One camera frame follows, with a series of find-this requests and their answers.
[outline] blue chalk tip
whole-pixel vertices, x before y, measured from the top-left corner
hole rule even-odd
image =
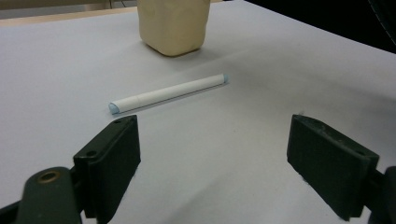
[[[227,74],[223,74],[224,75],[224,83],[227,83],[228,82],[228,75]]]
[[[108,108],[110,109],[111,114],[120,113],[119,108],[116,105],[114,105],[113,103],[108,104]]]

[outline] cylindrical object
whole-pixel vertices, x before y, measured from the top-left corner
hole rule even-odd
[[[166,56],[204,44],[210,0],[137,0],[140,37]]]
[[[194,91],[200,91],[206,88],[218,86],[226,83],[227,81],[228,76],[224,74],[206,77],[173,87],[168,87],[157,91],[150,91],[118,101],[113,101],[108,105],[108,108],[112,114],[118,114],[145,105],[152,105],[160,101],[175,98]]]

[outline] beige container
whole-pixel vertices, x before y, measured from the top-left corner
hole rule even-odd
[[[210,0],[137,0],[140,37],[166,56],[204,44]]]

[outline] screw hole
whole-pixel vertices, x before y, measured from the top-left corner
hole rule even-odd
[[[95,151],[89,151],[89,152],[87,152],[86,155],[87,155],[88,157],[93,157],[93,156],[96,155],[96,152],[95,152]]]
[[[57,171],[49,171],[38,178],[38,183],[47,184],[59,178],[61,174]]]

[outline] dark background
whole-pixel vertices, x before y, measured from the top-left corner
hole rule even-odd
[[[328,32],[396,53],[367,0],[247,0]]]

